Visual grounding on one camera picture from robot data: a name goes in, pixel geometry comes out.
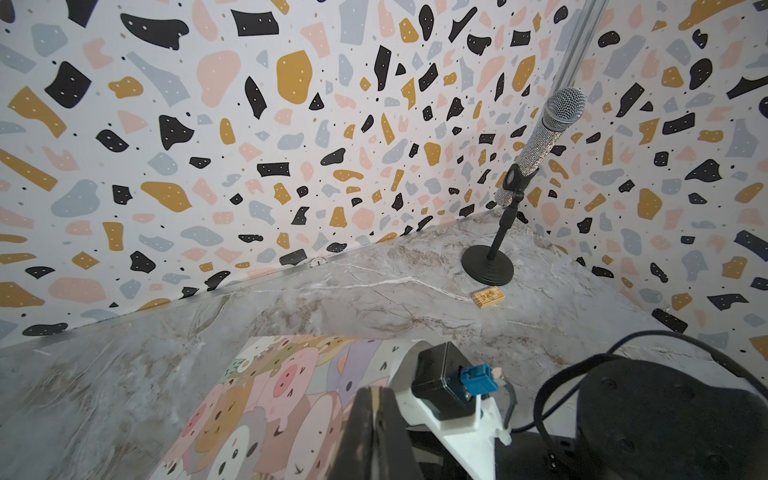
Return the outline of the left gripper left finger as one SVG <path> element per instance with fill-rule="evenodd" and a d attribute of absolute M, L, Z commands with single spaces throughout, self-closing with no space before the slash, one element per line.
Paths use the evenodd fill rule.
<path fill-rule="evenodd" d="M 374 392 L 375 388 L 371 387 L 357 392 L 341 443 L 329 468 L 329 480 L 372 478 Z"/>

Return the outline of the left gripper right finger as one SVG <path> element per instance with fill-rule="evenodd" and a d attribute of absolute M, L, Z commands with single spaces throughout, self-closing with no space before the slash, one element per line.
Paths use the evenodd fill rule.
<path fill-rule="evenodd" d="M 384 480 L 422 479 L 413 447 L 392 389 L 378 390 L 376 407 L 376 478 Z"/>

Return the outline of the white paper bag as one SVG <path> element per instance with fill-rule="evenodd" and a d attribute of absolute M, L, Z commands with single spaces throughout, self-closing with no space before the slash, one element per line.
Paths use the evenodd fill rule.
<path fill-rule="evenodd" d="M 154 468 L 154 479 L 324 479 L 357 391 L 387 386 L 414 340 L 253 337 Z"/>

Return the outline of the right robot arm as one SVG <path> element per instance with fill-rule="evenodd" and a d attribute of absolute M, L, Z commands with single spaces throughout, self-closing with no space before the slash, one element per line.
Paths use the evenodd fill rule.
<path fill-rule="evenodd" d="M 764 479 L 767 404 L 679 370 L 599 355 L 581 378 L 575 435 L 526 432 L 497 450 L 500 479 Z"/>

